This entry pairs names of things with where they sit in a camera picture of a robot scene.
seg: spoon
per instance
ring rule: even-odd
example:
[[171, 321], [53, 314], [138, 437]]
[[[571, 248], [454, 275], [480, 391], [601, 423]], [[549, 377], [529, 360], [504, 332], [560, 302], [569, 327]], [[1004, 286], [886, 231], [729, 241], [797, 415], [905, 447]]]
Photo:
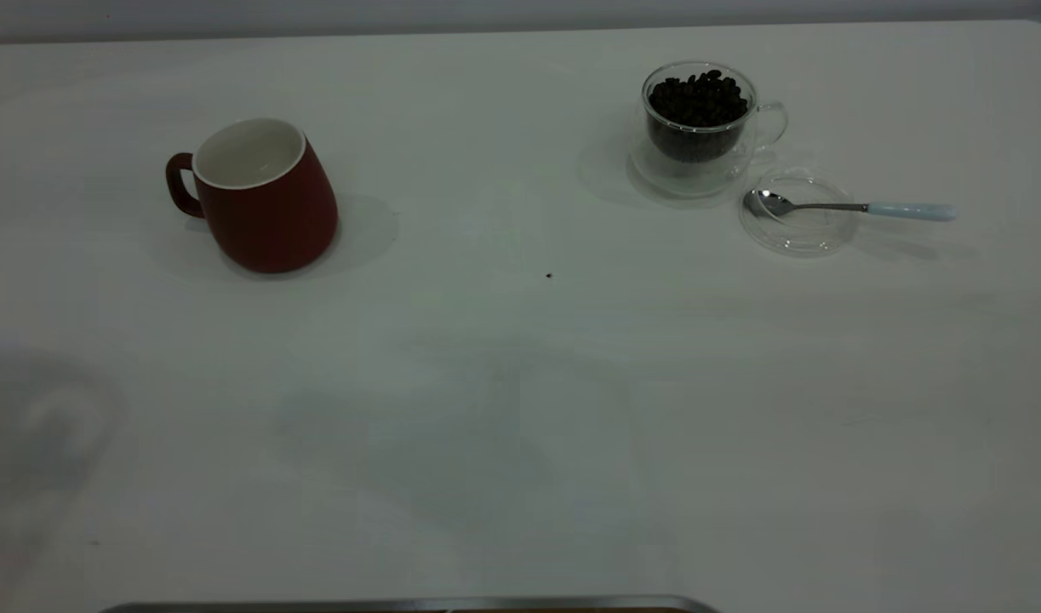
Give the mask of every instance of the spoon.
[[871, 202], [869, 204], [834, 204], [829, 202], [793, 204], [788, 198], [769, 189], [752, 189], [743, 195], [743, 204], [755, 214], [764, 213], [765, 207], [775, 218], [784, 216], [801, 208], [830, 208], [832, 210], [856, 210], [859, 213], [883, 214], [886, 218], [906, 218], [926, 222], [950, 222], [955, 220], [955, 207], [950, 204], [903, 204], [897, 202]]

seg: white table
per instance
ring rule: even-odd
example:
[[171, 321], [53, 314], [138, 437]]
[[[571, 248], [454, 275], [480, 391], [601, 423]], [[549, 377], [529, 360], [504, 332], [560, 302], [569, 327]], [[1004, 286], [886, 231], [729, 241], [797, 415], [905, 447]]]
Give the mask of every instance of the white table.
[[[960, 220], [804, 261], [646, 198], [676, 58]], [[163, 185], [253, 116], [340, 198], [286, 279]], [[1041, 613], [1041, 26], [0, 47], [0, 612], [652, 592]]]

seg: light blue spoon handle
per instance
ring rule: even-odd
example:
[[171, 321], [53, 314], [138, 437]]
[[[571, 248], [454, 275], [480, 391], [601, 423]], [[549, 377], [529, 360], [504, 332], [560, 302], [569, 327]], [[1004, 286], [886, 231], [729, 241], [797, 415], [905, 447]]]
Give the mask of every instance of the light blue spoon handle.
[[885, 218], [906, 218], [928, 222], [950, 222], [955, 220], [955, 207], [950, 204], [904, 204], [900, 202], [873, 202], [867, 205], [866, 213], [883, 214]]

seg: mug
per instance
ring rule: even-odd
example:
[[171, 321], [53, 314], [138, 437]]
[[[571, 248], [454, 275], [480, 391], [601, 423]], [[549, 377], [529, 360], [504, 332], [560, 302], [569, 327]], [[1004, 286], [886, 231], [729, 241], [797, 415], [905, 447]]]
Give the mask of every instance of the mug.
[[[183, 186], [194, 174], [199, 198]], [[305, 132], [282, 120], [246, 120], [176, 154], [166, 182], [183, 213], [203, 218], [218, 247], [256, 273], [305, 266], [329, 247], [338, 210]]]
[[[734, 78], [746, 111], [735, 121], [699, 128], [677, 124], [660, 116], [649, 96], [667, 78], [687, 81], [700, 74], [718, 71], [718, 78]], [[758, 117], [773, 112], [778, 121], [760, 135]], [[788, 113], [781, 102], [759, 104], [758, 91], [742, 73], [714, 62], [683, 61], [660, 67], [641, 86], [630, 158], [650, 183], [680, 198], [703, 198], [717, 194], [739, 178], [757, 152], [773, 145], [788, 127]]]

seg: coffee beans in glass cup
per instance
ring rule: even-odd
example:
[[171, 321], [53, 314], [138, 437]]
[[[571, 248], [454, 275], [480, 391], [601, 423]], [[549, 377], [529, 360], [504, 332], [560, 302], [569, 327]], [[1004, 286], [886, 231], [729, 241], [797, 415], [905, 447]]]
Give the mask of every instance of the coffee beans in glass cup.
[[[759, 137], [758, 116], [764, 111], [777, 111], [780, 121]], [[760, 105], [742, 73], [704, 61], [672, 62], [650, 74], [637, 112], [634, 167], [654, 185], [683, 198], [725, 189], [788, 125], [784, 105]]]

